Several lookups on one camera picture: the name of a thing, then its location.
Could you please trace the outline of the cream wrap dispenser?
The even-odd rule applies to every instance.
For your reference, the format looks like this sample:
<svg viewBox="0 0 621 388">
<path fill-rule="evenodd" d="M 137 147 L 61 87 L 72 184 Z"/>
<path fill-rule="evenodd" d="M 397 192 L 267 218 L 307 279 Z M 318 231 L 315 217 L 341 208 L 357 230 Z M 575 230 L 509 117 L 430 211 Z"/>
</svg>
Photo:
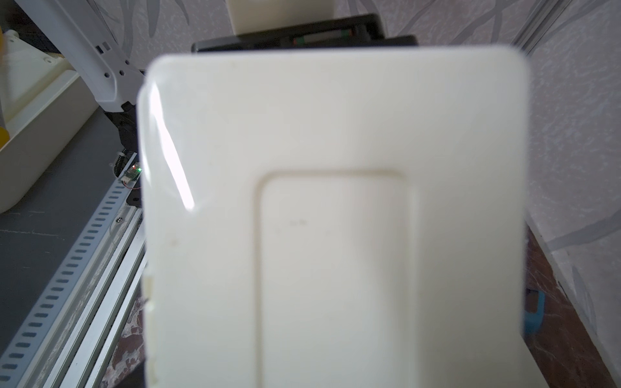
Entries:
<svg viewBox="0 0 621 388">
<path fill-rule="evenodd" d="M 3 212 L 25 196 L 98 106 L 66 58 L 40 51 L 13 30 L 3 33 Z"/>
<path fill-rule="evenodd" d="M 154 61 L 148 386 L 534 386 L 529 87 L 498 45 Z"/>
</svg>

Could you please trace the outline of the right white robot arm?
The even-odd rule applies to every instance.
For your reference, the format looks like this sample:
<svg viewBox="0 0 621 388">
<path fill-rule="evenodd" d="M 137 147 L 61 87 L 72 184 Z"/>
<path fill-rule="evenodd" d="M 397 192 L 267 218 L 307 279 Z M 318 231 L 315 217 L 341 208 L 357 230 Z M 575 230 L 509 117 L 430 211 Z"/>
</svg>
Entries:
<svg viewBox="0 0 621 388">
<path fill-rule="evenodd" d="M 121 145 L 138 151 L 136 103 L 144 74 L 115 42 L 89 1 L 18 1 L 20 8 L 78 71 L 117 127 Z"/>
</svg>

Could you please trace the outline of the blue garden hand rake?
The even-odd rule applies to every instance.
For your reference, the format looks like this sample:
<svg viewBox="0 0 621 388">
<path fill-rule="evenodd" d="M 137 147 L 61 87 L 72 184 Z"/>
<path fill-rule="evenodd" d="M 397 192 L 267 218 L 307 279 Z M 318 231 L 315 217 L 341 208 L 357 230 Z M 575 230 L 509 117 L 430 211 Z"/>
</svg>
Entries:
<svg viewBox="0 0 621 388">
<path fill-rule="evenodd" d="M 542 324 L 545 315 L 546 294 L 537 289 L 526 289 L 523 312 L 523 334 L 532 336 L 536 334 Z"/>
</svg>

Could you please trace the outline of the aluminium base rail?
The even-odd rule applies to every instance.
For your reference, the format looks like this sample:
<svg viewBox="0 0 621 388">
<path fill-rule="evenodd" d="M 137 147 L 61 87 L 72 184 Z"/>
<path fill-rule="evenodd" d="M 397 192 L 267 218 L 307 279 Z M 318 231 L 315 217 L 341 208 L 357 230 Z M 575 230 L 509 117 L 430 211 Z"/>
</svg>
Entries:
<svg viewBox="0 0 621 388">
<path fill-rule="evenodd" d="M 1 384 L 97 387 L 144 269 L 113 154 L 61 155 L 1 216 Z"/>
</svg>

